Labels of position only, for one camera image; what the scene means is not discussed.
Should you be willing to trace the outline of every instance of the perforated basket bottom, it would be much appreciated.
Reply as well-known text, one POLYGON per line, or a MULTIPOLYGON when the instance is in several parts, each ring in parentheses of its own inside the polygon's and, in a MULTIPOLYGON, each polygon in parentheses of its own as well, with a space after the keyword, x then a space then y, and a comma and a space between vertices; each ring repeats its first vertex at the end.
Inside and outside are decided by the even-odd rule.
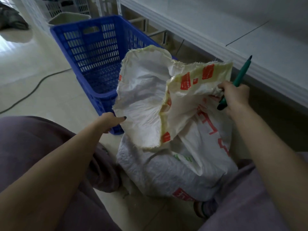
POLYGON ((91 88, 99 94, 115 90, 118 86, 121 62, 93 69, 84 73, 85 79, 91 88))

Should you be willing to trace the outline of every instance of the white shelf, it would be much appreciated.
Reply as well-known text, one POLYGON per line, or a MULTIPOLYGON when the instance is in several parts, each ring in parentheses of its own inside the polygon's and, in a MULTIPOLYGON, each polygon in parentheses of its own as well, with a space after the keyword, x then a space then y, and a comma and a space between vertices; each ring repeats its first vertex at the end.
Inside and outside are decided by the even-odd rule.
POLYGON ((121 0, 121 4, 215 57, 232 60, 237 69, 253 55, 249 76, 308 108, 307 0, 121 0))

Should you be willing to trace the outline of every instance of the person's left arm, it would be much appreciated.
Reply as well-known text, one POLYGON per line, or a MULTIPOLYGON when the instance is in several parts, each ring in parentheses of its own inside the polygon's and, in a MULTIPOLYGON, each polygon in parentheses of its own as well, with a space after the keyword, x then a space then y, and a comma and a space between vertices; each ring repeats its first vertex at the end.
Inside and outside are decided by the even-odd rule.
POLYGON ((124 120, 104 113, 1 192, 0 230, 54 230, 85 176, 100 137, 124 120))

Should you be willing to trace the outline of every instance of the person's right arm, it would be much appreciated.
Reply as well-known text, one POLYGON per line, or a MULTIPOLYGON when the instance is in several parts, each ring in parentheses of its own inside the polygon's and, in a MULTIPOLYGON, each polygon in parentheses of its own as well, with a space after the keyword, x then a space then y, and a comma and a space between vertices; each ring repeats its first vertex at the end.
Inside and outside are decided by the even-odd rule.
POLYGON ((249 106, 248 86, 225 81, 219 87, 275 206, 291 230, 308 230, 308 163, 249 106))

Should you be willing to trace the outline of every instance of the green marker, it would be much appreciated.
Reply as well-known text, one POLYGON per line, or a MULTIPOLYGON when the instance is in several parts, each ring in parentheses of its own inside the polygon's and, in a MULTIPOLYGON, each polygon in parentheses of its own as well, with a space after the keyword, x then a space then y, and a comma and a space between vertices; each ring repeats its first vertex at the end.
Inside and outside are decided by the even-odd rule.
MULTIPOLYGON (((233 82, 234 86, 238 87, 241 84, 243 77, 246 74, 246 72, 247 72, 247 70, 250 66, 251 59, 252 59, 252 55, 248 58, 248 60, 245 62, 244 66, 241 68, 240 72, 238 73, 236 79, 233 82)), ((227 101, 225 99, 225 96, 222 96, 221 100, 219 101, 219 105, 217 106, 217 109, 223 110, 227 106, 228 105, 227 105, 227 101)))

